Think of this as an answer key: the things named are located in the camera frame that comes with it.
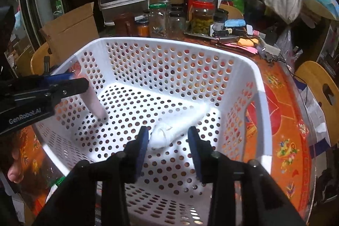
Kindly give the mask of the person's hand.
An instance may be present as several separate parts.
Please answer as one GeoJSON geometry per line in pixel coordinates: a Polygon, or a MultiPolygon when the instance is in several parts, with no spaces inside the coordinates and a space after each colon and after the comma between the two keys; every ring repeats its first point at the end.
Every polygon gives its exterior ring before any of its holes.
{"type": "Polygon", "coordinates": [[[24,173],[21,164],[21,153],[19,149],[14,148],[11,153],[11,156],[14,161],[7,172],[7,177],[9,181],[19,184],[24,178],[24,173]]]}

